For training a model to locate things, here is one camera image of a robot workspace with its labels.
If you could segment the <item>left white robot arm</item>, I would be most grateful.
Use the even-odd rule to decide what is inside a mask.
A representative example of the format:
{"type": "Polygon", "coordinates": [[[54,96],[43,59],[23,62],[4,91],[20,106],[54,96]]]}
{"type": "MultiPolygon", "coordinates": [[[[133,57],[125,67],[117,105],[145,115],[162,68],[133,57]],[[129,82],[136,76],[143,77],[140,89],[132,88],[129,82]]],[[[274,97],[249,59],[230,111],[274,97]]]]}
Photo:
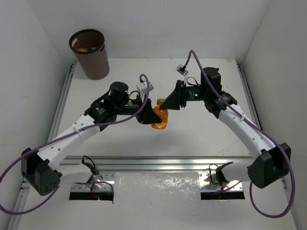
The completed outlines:
{"type": "Polygon", "coordinates": [[[160,121],[154,113],[148,93],[153,90],[150,82],[137,84],[138,96],[131,99],[128,85],[116,81],[108,91],[93,101],[79,119],[55,137],[51,144],[37,150],[26,148],[21,160],[22,176],[41,195],[46,196],[64,182],[86,183],[99,171],[89,163],[70,168],[60,166],[62,161],[90,137],[115,123],[117,116],[130,115],[142,125],[160,121]]]}

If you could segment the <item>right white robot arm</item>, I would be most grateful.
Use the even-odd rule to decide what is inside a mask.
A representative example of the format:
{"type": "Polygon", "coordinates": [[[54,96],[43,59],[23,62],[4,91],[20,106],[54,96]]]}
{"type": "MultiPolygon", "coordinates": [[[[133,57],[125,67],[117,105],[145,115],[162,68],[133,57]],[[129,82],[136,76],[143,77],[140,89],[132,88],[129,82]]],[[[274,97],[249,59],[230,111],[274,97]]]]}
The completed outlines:
{"type": "Polygon", "coordinates": [[[209,113],[228,126],[248,149],[253,158],[251,165],[227,162],[215,169],[213,183],[220,186],[232,180],[250,181],[258,188],[265,188],[289,173],[286,159],[291,158],[291,148],[280,144],[283,155],[276,145],[252,128],[242,118],[244,112],[232,95],[222,90],[218,68],[203,69],[208,80],[187,86],[182,80],[176,82],[174,91],[162,103],[162,109],[179,110],[189,101],[204,101],[209,113]]]}

